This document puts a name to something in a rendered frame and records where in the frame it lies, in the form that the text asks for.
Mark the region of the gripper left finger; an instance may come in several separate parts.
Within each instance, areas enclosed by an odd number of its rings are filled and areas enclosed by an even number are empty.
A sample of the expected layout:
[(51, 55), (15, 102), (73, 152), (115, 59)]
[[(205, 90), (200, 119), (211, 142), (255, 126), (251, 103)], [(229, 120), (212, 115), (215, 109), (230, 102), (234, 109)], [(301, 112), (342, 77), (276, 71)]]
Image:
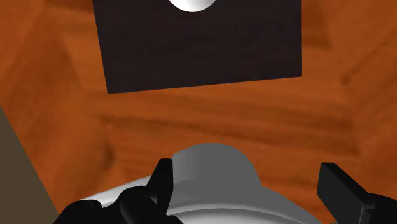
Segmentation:
[(73, 202), (53, 224), (184, 224), (167, 215), (173, 187), (172, 160), (162, 158), (145, 186), (124, 189), (106, 207), (98, 200)]

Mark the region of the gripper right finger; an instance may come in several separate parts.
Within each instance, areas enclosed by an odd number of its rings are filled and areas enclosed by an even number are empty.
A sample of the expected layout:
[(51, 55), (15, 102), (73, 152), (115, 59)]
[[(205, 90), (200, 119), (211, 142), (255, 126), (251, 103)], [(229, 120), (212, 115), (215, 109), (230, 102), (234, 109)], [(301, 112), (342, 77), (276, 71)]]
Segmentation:
[(369, 193), (335, 163), (322, 163), (317, 195), (338, 224), (397, 224), (397, 200)]

